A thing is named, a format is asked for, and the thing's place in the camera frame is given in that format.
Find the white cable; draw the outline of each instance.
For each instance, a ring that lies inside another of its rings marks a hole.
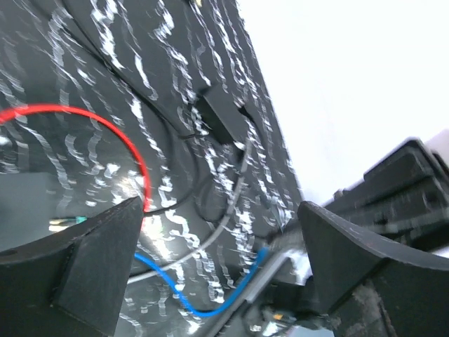
[[[220,234],[222,234],[223,230],[225,230],[225,228],[227,227],[227,225],[229,223],[229,220],[231,219],[231,214],[234,212],[234,207],[236,206],[237,201],[239,200],[241,191],[243,189],[243,182],[245,180],[244,173],[246,172],[246,169],[248,168],[248,158],[249,158],[250,154],[251,154],[251,141],[249,139],[247,139],[246,146],[245,146],[245,155],[243,156],[239,179],[237,179],[237,183],[234,188],[234,193],[233,193],[231,201],[228,204],[228,207],[226,209],[226,214],[224,215],[223,219],[218,224],[215,231],[198,248],[194,249],[193,251],[190,251],[186,256],[180,258],[179,260],[173,261],[172,263],[169,263],[169,264],[161,267],[161,269],[164,272],[169,269],[174,268],[175,266],[179,265],[180,263],[184,263],[185,261],[187,261],[191,257],[193,257],[193,255],[208,248],[220,236]],[[144,272],[140,275],[130,277],[128,279],[128,284],[142,281],[143,279],[148,279],[148,278],[156,276],[156,275],[158,275],[158,272],[156,272],[154,270],[149,271],[149,272]]]

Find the blue cable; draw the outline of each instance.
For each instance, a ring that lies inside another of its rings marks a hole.
[[[262,263],[262,261],[265,259],[267,254],[268,254],[268,248],[266,248],[266,247],[262,248],[259,251],[259,253],[257,255],[257,258],[255,259],[254,264],[251,266],[249,274],[247,274],[243,278],[243,281],[232,292],[231,296],[228,297],[228,299],[223,304],[221,304],[220,307],[218,307],[217,309],[215,309],[213,311],[198,311],[198,310],[195,310],[193,308],[192,304],[190,304],[189,300],[187,300],[187,297],[185,297],[184,294],[181,291],[176,289],[176,284],[170,278],[170,276],[168,276],[168,274],[166,272],[164,272],[154,261],[151,261],[150,259],[148,259],[148,258],[146,258],[144,256],[141,256],[140,254],[137,254],[137,253],[134,254],[134,257],[137,260],[139,260],[139,261],[145,263],[146,265],[148,265],[151,269],[153,269],[156,272],[158,272],[159,275],[164,279],[164,281],[167,282],[167,284],[170,286],[170,288],[173,290],[173,292],[179,296],[180,302],[184,305],[184,307],[188,311],[190,311],[192,314],[194,314],[194,315],[196,315],[198,317],[207,318],[207,317],[212,317],[212,316],[218,315],[218,314],[224,312],[227,308],[229,308],[229,306],[239,297],[241,292],[248,285],[249,281],[253,278],[255,272],[257,271],[257,268]]]

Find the white floor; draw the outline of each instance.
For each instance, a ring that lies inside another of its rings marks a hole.
[[[446,0],[240,0],[306,199],[449,126]]]

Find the red cable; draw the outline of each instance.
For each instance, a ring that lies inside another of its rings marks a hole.
[[[103,117],[94,114],[85,109],[81,109],[80,107],[70,107],[66,105],[59,104],[32,104],[25,105],[22,107],[10,107],[0,112],[0,125],[6,123],[7,121],[11,121],[16,118],[18,115],[26,116],[28,114],[43,114],[48,112],[71,112],[72,114],[80,114],[81,116],[89,117],[94,119],[104,126],[106,126],[109,130],[115,133],[124,143],[128,146],[131,154],[134,156],[135,160],[138,162],[140,172],[143,176],[143,190],[144,190],[144,202],[143,202],[143,210],[144,212],[149,211],[149,205],[151,201],[151,188],[150,188],[150,179],[149,173],[147,170],[147,166],[145,165],[145,161],[136,148],[136,146],[131,142],[131,140],[123,133],[119,128],[117,128],[113,123],[107,121]]]

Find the black and white marbled tabletop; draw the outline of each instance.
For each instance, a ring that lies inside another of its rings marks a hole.
[[[152,109],[96,60],[93,48],[86,50],[90,42],[74,20],[129,84],[163,107],[186,133],[193,131],[191,119],[197,131],[205,128],[198,112],[189,115],[185,107],[212,83],[257,112],[265,142],[248,124],[254,150],[247,181],[275,202],[276,211],[261,207],[254,188],[245,186],[228,230],[170,272],[198,309],[222,303],[252,263],[254,234],[286,222],[301,200],[239,5],[235,0],[69,0],[69,13],[58,0],[36,1],[39,6],[29,0],[7,2],[0,7],[0,108],[60,103],[110,120],[143,154],[155,209],[188,190],[192,159]],[[214,176],[208,208],[219,211],[232,192],[233,149],[207,138],[191,143],[201,175]],[[18,117],[0,126],[0,173],[20,172],[49,173],[55,218],[94,216],[142,193],[142,176],[125,145],[99,123],[70,114]],[[212,231],[190,200],[148,218],[138,248],[165,264],[198,247]],[[136,263],[132,272],[141,270]],[[185,312],[158,277],[128,286],[120,317],[116,336],[200,336],[213,324]]]

